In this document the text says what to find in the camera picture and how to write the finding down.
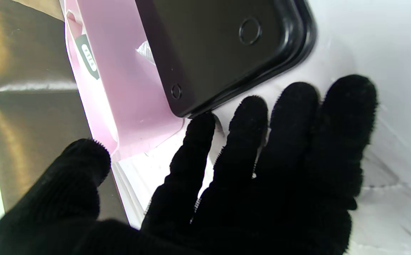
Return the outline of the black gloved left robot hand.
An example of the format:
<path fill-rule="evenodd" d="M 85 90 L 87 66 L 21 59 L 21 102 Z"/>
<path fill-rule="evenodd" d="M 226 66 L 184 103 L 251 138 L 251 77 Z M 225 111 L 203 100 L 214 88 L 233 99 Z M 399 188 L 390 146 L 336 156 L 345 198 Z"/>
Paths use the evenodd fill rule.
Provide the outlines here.
<path fill-rule="evenodd" d="M 312 85 L 290 84 L 271 118 L 261 97 L 246 97 L 200 198 L 215 117 L 196 116 L 140 229 L 98 220 L 111 158 L 77 140 L 0 219 L 0 255 L 342 255 L 377 105 L 356 74 L 322 103 Z"/>

